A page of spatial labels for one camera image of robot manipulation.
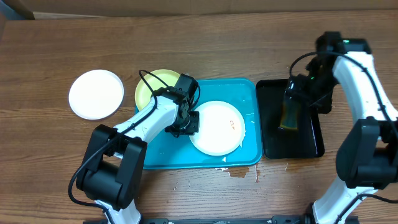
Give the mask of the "green and yellow sponge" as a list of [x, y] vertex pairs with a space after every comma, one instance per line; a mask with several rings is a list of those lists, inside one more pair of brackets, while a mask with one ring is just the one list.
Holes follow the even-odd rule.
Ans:
[[300, 105], [296, 101], [284, 101], [279, 127], [282, 129], [298, 129], [299, 111]]

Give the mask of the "white plate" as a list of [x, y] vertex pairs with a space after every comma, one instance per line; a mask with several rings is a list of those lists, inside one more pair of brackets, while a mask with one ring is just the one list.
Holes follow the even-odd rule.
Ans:
[[244, 119], [233, 105], [208, 101], [195, 111], [199, 112], [199, 129], [190, 140], [199, 151], [210, 156], [224, 156], [243, 143]]
[[103, 119], [120, 107], [124, 98], [121, 79], [108, 70], [91, 70], [72, 84], [68, 102], [72, 111], [88, 120]]

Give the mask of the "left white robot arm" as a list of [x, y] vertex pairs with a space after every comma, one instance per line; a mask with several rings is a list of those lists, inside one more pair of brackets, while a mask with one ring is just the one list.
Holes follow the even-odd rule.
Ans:
[[151, 90], [150, 103], [115, 128], [97, 126], [81, 166], [68, 185], [70, 200], [100, 208], [102, 223], [140, 223], [134, 197], [139, 190], [147, 145], [162, 131], [174, 137], [198, 132], [199, 113], [193, 108], [200, 86], [181, 74], [174, 86]]

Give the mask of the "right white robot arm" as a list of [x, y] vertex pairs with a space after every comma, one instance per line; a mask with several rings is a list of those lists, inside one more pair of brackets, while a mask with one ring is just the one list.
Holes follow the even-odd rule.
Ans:
[[397, 110], [379, 81], [366, 40], [328, 31], [308, 56], [307, 74], [289, 77], [280, 127], [298, 130], [299, 114], [305, 108], [330, 112], [337, 85], [343, 89], [354, 125], [337, 152], [336, 179], [312, 203], [305, 221], [357, 223], [352, 211], [397, 182]]

